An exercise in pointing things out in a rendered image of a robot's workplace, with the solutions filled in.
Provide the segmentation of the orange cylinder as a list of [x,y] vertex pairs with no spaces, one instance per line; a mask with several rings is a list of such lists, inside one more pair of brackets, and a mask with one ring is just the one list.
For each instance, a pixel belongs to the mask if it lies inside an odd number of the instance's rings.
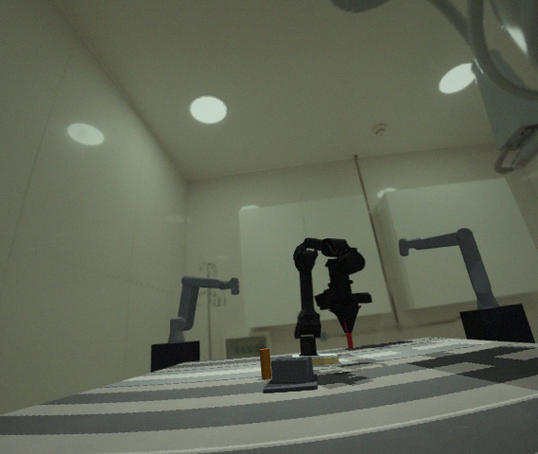
[[262,379],[272,379],[269,348],[260,349],[260,364],[261,364],[261,376]]

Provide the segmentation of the dark red peg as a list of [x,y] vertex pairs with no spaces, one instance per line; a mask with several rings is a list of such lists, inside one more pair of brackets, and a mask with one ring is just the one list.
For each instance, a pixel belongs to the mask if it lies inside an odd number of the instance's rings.
[[345,325],[346,335],[347,335],[347,340],[348,340],[348,348],[354,348],[353,341],[352,341],[352,333],[348,332],[345,321],[344,321],[344,325]]

